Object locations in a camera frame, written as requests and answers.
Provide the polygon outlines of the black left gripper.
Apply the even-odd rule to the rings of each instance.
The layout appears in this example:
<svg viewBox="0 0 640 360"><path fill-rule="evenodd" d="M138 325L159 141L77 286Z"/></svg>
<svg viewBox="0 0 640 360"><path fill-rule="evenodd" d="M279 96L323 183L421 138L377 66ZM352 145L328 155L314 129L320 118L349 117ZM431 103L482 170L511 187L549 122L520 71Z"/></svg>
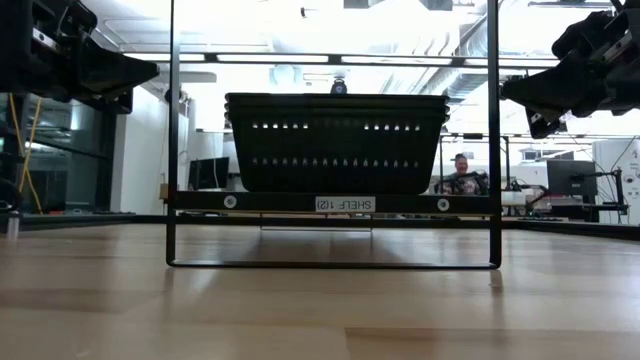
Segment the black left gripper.
<svg viewBox="0 0 640 360"><path fill-rule="evenodd" d="M107 50L82 0L0 0L0 92L115 98L156 78L157 64Z"/></svg>

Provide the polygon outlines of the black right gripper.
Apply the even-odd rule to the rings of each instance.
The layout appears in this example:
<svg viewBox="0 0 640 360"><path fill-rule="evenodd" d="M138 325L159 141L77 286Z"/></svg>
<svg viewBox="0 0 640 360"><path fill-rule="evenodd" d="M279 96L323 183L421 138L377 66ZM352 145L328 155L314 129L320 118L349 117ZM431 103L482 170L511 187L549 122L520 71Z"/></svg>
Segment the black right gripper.
<svg viewBox="0 0 640 360"><path fill-rule="evenodd" d="M503 99L525 107L533 138L558 132L568 114L621 116L640 108L640 0L609 1L613 14L592 12L555 41L554 68L501 86Z"/></svg>

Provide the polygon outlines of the black plastic basket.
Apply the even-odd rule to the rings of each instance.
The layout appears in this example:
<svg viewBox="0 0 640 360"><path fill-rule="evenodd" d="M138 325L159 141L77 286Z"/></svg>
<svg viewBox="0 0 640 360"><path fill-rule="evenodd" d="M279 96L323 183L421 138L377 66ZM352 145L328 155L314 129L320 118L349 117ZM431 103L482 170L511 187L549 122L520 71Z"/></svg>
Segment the black plastic basket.
<svg viewBox="0 0 640 360"><path fill-rule="evenodd" d="M243 106L226 116L250 192L416 195L448 108Z"/></svg>

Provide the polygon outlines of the black computer monitor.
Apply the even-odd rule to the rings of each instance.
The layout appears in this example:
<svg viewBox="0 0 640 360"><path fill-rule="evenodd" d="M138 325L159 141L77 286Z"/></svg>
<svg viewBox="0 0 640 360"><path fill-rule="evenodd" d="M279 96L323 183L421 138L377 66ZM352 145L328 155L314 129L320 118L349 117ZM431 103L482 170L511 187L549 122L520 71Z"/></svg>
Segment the black computer monitor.
<svg viewBox="0 0 640 360"><path fill-rule="evenodd" d="M201 159L190 162L190 190L223 189L227 186L229 157Z"/></svg>
<svg viewBox="0 0 640 360"><path fill-rule="evenodd" d="M548 189L553 195L596 196L594 162L550 159L546 162Z"/></svg>

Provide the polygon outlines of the person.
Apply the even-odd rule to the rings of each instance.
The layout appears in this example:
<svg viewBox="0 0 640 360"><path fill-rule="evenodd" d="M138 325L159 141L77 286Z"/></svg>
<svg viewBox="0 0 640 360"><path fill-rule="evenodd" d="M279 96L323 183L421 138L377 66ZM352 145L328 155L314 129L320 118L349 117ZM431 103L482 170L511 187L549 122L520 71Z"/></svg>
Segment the person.
<svg viewBox="0 0 640 360"><path fill-rule="evenodd" d="M455 172L444 176L436 185L435 192L444 195L485 196L489 192L488 174L470 171L468 159L457 154L454 159Z"/></svg>

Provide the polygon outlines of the black metal rig frame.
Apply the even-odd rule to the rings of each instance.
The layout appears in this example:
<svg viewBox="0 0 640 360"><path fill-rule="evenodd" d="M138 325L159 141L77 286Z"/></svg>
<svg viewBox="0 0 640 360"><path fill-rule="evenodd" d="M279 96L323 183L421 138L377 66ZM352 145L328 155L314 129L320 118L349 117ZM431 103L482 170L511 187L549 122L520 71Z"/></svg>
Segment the black metal rig frame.
<svg viewBox="0 0 640 360"><path fill-rule="evenodd" d="M396 56L396 55L344 55L344 54L285 54L285 53L183 53L179 56L180 63L218 63L218 64L249 64L249 65L364 65L364 66L417 66L417 67L453 67L453 68L487 68L487 60L478 57L431 57L431 56ZM344 60L343 58L391 58L412 59L404 62L374 62L367 60ZM312 200L316 195L310 194L273 194L248 192L180 192L175 195L178 210L202 213L229 213L227 217L206 216L177 216L174 222L179 225L209 225L209 226L267 226L267 227L309 227L309 228L402 228L402 229L489 229L495 230L490 220L455 220L454 217L486 217L490 213L473 213L470 210L486 210L482 206L489 205L489 200L479 198L463 199L462 197L448 197L451 208L448 211L436 209L437 198L445 196L435 195L376 195L377 208L382 214L423 214L436 216L436 220L393 220L382 218L354 219L347 217L331 217L329 213L315 212ZM206 209L187 209L196 205L222 205L225 196L233 195L240 205L235 210L209 207ZM22 217L22 227L25 231L61 229L73 227L104 226L125 223L167 224L169 215L135 215L133 213L110 213L98 215L2 215L9 219ZM543 221L517 220L507 217L502 220L500 229L527 230L550 232L569 235L583 235L591 237L611 238L640 241L640 225L606 225L595 222L576 221Z"/></svg>

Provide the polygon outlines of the white shelf label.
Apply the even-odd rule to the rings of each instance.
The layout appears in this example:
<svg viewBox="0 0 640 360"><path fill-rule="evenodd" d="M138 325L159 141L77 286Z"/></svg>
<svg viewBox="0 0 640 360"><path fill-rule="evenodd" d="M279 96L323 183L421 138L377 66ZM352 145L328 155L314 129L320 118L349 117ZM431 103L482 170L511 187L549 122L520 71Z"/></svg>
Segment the white shelf label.
<svg viewBox="0 0 640 360"><path fill-rule="evenodd" d="M375 213L374 196L317 196L314 201L318 213Z"/></svg>

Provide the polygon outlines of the white cabinet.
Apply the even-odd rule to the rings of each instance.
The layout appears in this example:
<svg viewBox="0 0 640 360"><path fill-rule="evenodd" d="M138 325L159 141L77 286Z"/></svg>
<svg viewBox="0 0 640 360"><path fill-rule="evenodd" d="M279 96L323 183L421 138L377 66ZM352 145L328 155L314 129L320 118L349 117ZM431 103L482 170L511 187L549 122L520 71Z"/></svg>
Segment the white cabinet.
<svg viewBox="0 0 640 360"><path fill-rule="evenodd" d="M640 139L600 140L592 144L597 171L621 171L622 200L628 206L621 210L601 211L602 224L640 225Z"/></svg>

